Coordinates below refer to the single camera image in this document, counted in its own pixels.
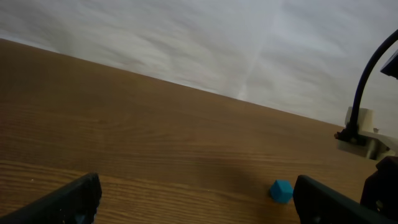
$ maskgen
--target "cube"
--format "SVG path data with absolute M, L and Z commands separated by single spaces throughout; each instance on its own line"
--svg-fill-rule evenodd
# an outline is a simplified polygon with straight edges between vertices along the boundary
M 287 203 L 293 197 L 293 187 L 287 180 L 275 180 L 270 192 L 271 197 L 279 203 Z

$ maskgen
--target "white wall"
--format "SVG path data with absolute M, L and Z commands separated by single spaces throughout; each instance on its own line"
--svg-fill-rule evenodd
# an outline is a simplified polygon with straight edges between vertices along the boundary
M 343 125 L 397 11 L 397 0 L 1 0 L 0 38 Z M 361 106 L 398 137 L 397 87 L 374 72 Z

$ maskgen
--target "crease in white sheet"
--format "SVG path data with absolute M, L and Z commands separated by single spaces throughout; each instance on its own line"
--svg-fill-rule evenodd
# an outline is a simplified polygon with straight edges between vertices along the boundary
M 343 125 L 397 11 L 396 0 L 2 0 L 0 37 Z M 396 137 L 397 85 L 374 72 L 361 105 Z

